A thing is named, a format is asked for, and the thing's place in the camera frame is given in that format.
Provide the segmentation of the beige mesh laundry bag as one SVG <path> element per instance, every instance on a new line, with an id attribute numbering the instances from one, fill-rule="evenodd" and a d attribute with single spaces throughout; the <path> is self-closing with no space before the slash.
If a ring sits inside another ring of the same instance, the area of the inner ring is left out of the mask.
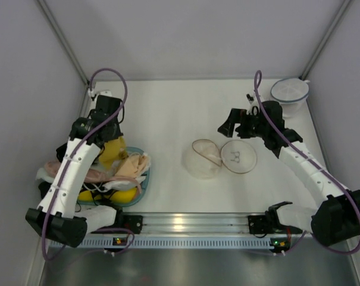
<path id="1" fill-rule="evenodd" d="M 209 139 L 193 141 L 183 154 L 183 166 L 196 179 L 213 179 L 226 168 L 242 175 L 257 164 L 253 146 L 242 140 L 227 141 L 222 147 Z"/>

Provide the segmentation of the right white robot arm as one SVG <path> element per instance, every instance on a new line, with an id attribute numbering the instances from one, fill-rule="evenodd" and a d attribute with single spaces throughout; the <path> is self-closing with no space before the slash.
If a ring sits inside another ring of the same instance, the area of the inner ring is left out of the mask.
<path id="1" fill-rule="evenodd" d="M 334 181 L 293 129 L 285 127 L 283 110 L 276 101 L 265 101 L 250 111 L 233 108 L 218 132 L 228 138 L 261 138 L 265 147 L 301 181 L 316 206 L 291 201 L 272 205 L 265 212 L 273 229 L 286 227 L 310 232 L 323 246 L 360 237 L 360 190 L 350 191 Z"/>

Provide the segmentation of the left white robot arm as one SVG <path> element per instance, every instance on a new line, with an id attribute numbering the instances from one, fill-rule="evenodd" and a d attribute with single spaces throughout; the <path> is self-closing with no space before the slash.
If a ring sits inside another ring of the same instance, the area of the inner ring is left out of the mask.
<path id="1" fill-rule="evenodd" d="M 115 223 L 117 210 L 112 206 L 100 205 L 80 213 L 75 212 L 75 206 L 86 175 L 105 143 L 122 135 L 117 115 L 123 105 L 119 98 L 100 95 L 89 117 L 73 123 L 53 183 L 39 205 L 26 213 L 27 222 L 41 237 L 77 247 L 87 234 Z"/>

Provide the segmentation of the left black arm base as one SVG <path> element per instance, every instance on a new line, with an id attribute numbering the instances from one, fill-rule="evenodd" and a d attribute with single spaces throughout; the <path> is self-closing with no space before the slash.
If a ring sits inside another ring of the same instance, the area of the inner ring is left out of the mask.
<path id="1" fill-rule="evenodd" d="M 115 218 L 114 226 L 129 229 L 134 234 L 140 234 L 143 227 L 143 216 L 120 213 Z"/>

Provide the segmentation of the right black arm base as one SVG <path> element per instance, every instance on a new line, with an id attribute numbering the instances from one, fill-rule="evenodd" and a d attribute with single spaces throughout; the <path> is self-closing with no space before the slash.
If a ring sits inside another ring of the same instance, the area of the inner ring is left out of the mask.
<path id="1" fill-rule="evenodd" d="M 253 214 L 248 216 L 249 233 L 252 235 L 286 234 L 285 226 L 280 225 L 271 214 Z"/>

